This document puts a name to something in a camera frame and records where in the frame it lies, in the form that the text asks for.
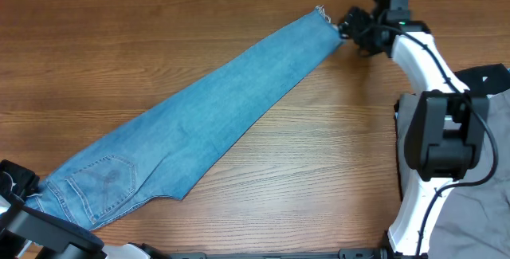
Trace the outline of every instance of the gray cloth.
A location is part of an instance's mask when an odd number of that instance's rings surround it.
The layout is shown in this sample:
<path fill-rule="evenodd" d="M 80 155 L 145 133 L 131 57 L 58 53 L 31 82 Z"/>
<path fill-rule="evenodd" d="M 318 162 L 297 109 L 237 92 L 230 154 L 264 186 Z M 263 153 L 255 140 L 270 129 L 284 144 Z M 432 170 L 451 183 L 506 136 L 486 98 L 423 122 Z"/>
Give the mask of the gray cloth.
<path fill-rule="evenodd" d="M 403 145 L 419 97 L 403 95 L 397 118 L 400 170 Z M 488 125 L 496 137 L 500 161 L 494 177 L 482 186 L 452 191 L 430 239 L 431 259 L 510 258 L 510 90 L 490 100 Z M 485 136 L 481 159 L 464 182 L 484 178 L 492 166 L 492 149 Z"/>

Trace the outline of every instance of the cable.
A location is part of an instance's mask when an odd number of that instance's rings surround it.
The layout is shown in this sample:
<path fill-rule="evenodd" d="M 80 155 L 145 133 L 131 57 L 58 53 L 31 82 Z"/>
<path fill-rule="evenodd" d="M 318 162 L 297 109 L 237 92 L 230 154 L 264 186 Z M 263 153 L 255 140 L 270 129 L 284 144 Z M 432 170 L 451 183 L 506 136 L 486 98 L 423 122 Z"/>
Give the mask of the cable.
<path fill-rule="evenodd" d="M 459 91 L 458 88 L 453 85 L 451 79 L 446 75 L 446 72 L 443 69 L 443 67 L 441 66 L 441 63 L 437 59 L 436 55 L 434 55 L 434 53 L 430 50 L 430 48 L 426 44 L 423 44 L 416 37 L 413 37 L 413 36 L 411 36 L 410 34 L 408 34 L 406 32 L 402 32 L 400 29 L 394 28 L 392 26 L 376 24 L 376 25 L 372 25 L 370 27 L 372 29 L 374 29 L 374 28 L 376 28 L 376 29 L 385 29 L 385 30 L 388 30 L 388 31 L 395 32 L 396 34 L 405 36 L 405 37 L 409 38 L 411 41 L 413 41 L 414 43 L 418 44 L 420 47 L 422 47 L 432 57 L 432 60 L 436 64 L 437 68 L 439 69 L 439 72 L 441 73 L 441 75 L 445 79 L 445 83 L 455 93 L 463 95 L 462 92 Z M 487 123 L 485 122 L 485 120 L 480 116 L 480 114 L 478 112 L 476 112 L 474 110 L 473 106 L 468 101 L 468 99 L 465 96 L 463 96 L 462 100 L 464 101 L 464 104 L 468 107 L 468 109 L 471 111 L 471 113 L 478 120 L 478 122 L 484 127 L 484 130 L 487 133 L 488 140 L 491 143 L 491 148 L 492 148 L 492 166 L 491 166 L 491 169 L 488 172 L 488 174 L 484 178 L 482 178 L 482 179 L 480 179 L 480 180 L 478 180 L 476 182 L 460 182 L 460 183 L 449 184 L 449 185 L 444 186 L 444 187 L 442 187 L 442 188 L 440 188 L 439 190 L 436 191 L 436 193 L 432 197 L 432 200 L 429 203 L 429 206 L 427 207 L 425 215 L 423 216 L 422 226 L 420 227 L 420 231 L 418 233 L 418 246 L 416 248 L 416 254 L 414 255 L 414 257 L 416 259 L 420 258 L 420 251 L 421 251 L 421 248 L 422 248 L 422 241 L 423 241 L 423 233 L 425 231 L 425 226 L 426 226 L 427 219 L 429 218 L 430 212 L 431 212 L 432 208 L 434 207 L 434 203 L 441 196 L 441 193 L 443 191 L 445 191 L 445 190 L 448 190 L 448 189 L 454 188 L 454 187 L 471 187 L 471 186 L 482 185 L 482 184 L 486 183 L 488 180 L 490 180 L 490 178 L 492 178 L 494 176 L 494 174 L 496 173 L 497 164 L 498 164 L 498 161 L 499 161 L 499 153 L 498 153 L 498 150 L 497 150 L 496 139 L 494 138 L 494 135 L 492 134 L 492 132 L 491 132 L 490 128 L 488 127 Z"/>

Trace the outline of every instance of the denim pocket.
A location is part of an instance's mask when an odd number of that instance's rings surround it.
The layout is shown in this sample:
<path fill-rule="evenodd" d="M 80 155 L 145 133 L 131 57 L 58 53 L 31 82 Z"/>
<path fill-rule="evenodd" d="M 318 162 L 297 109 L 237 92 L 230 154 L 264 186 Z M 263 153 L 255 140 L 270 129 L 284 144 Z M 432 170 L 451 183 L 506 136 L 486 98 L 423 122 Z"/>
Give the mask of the denim pocket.
<path fill-rule="evenodd" d="M 92 223 L 135 192 L 135 165 L 114 155 L 74 172 L 65 181 L 76 191 Z"/>

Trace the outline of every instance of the blue object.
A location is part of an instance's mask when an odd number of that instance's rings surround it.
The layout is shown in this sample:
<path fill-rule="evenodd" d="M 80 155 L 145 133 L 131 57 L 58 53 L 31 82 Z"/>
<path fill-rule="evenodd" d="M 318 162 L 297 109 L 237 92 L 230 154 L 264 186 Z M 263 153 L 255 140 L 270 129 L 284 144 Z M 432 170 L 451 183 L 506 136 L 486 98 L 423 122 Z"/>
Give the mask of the blue object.
<path fill-rule="evenodd" d="M 342 40 L 318 8 L 74 155 L 26 204 L 89 230 L 183 199 Z"/>

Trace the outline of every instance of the wood surface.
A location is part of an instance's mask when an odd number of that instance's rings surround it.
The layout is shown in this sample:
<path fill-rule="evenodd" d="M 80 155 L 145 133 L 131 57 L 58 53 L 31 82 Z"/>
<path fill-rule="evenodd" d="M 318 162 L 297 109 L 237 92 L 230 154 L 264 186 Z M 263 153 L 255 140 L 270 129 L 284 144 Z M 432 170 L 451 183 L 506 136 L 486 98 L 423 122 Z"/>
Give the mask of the wood surface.
<path fill-rule="evenodd" d="M 0 0 L 0 155 L 44 177 L 320 4 L 334 21 L 350 6 L 372 8 L 371 0 Z M 410 6 L 453 70 L 510 64 L 508 0 Z M 385 55 L 362 59 L 349 43 L 183 201 L 154 200 L 96 234 L 165 252 L 377 246 L 400 205 L 392 106 L 409 91 Z"/>

